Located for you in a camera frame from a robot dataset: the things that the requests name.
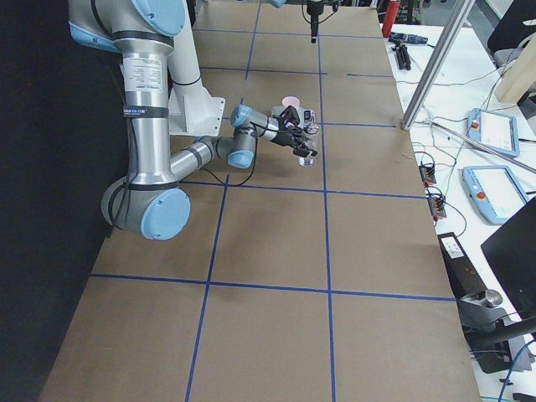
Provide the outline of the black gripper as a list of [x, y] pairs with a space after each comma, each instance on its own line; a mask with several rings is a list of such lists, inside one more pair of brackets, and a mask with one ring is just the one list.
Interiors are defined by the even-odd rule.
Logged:
[[271, 142], [282, 146], [292, 147], [293, 154], [298, 157], [315, 157], [317, 150], [304, 145], [304, 142], [317, 142], [320, 137], [318, 127], [284, 126], [282, 129], [271, 127], [270, 132], [273, 134]]
[[306, 11], [310, 18], [311, 43], [317, 42], [318, 18], [324, 13], [324, 0], [306, 0]]

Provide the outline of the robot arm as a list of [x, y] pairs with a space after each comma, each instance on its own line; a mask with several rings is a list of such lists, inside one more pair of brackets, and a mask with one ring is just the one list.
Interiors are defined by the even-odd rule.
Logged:
[[317, 155], [317, 125], [309, 111], [283, 106], [268, 116], [248, 106], [231, 115], [231, 137], [219, 129], [225, 101], [204, 87], [184, 1], [72, 1], [75, 42], [122, 57], [122, 114], [129, 167], [104, 193], [106, 221], [150, 240], [179, 234], [190, 215], [180, 182], [215, 159], [251, 168], [259, 140]]

